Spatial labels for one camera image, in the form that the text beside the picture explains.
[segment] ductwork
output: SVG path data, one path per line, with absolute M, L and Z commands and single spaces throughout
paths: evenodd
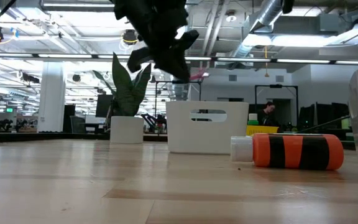
M 260 11 L 250 15 L 246 19 L 242 31 L 243 38 L 245 39 L 251 31 L 255 30 L 260 30 L 261 32 L 273 31 L 273 24 L 282 13 L 281 0 L 264 0 Z M 253 47 L 241 43 L 237 50 L 231 54 L 231 57 L 244 58 Z M 234 69 L 236 65 L 231 64 L 229 67 Z

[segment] ceiling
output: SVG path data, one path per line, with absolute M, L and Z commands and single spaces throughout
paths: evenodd
M 133 50 L 144 47 L 142 42 L 133 46 L 122 43 L 122 35 L 125 30 L 132 29 L 127 20 L 117 21 L 112 7 L 89 7 L 87 4 L 110 4 L 109 1 L 48 1 L 44 4 L 67 3 L 83 4 L 83 7 L 45 7 L 32 5 L 27 1 L 18 0 L 17 6 L 10 9 L 0 19 L 0 27 L 4 35 L 0 44 L 0 52 L 20 53 L 60 53 L 60 54 L 116 54 L 127 55 Z M 261 2 L 255 1 L 231 1 L 227 9 L 235 11 L 236 20 L 227 22 L 225 19 L 218 33 L 219 40 L 213 46 L 212 54 L 228 53 L 235 50 L 243 40 L 242 27 L 247 16 L 260 10 Z M 297 0 L 293 12 L 285 16 L 316 17 L 320 14 L 338 14 L 358 10 L 358 0 L 351 1 L 316 1 Z M 188 1 L 189 29 L 196 29 L 200 33 L 199 39 L 187 51 L 188 55 L 201 55 L 201 49 L 205 41 L 208 26 L 208 14 L 213 6 L 213 0 Z M 269 45 L 255 46 L 251 52 L 254 57 L 269 58 L 303 58 L 303 59 L 357 59 L 358 46 L 350 47 L 283 47 Z M 90 72 L 97 70 L 101 73 L 111 71 L 109 62 L 64 62 L 67 73 L 66 103 L 76 104 L 79 113 L 93 114 L 96 108 L 96 88 L 102 88 L 107 93 L 106 86 L 97 80 Z M 256 63 L 252 68 L 258 70 L 264 65 Z M 28 85 L 18 76 L 21 70 L 36 78 L 42 79 L 42 61 L 32 60 L 8 60 L 0 58 L 0 107 L 17 106 L 19 111 L 25 114 L 36 113 L 39 104 L 40 86 L 31 84 L 32 87 L 20 87 Z M 287 69 L 292 72 L 299 66 L 290 64 L 275 64 L 272 68 Z M 81 75 L 80 82 L 74 82 L 72 76 Z M 152 74 L 156 80 L 172 81 L 172 76 L 158 69 L 153 69 Z M 186 86 L 172 85 L 171 83 L 159 83 L 158 90 L 161 94 L 157 98 L 157 112 L 165 112 L 164 101 L 186 99 Z M 140 107 L 141 113 L 154 113 L 155 84 L 149 83 L 146 99 Z

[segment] white bottle cap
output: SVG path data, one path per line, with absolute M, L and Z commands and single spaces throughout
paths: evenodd
M 232 136 L 231 138 L 231 161 L 252 162 L 253 148 L 252 137 Z
M 258 120 L 258 114 L 248 114 L 248 120 L 249 121 L 257 121 Z

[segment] white column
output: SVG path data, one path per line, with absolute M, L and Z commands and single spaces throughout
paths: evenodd
M 66 75 L 63 62 L 44 62 L 37 131 L 63 131 Z

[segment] wooden floor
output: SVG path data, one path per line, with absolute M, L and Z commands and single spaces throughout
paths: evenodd
M 258 169 L 165 143 L 0 144 L 0 223 L 358 223 L 354 151 L 337 172 Z

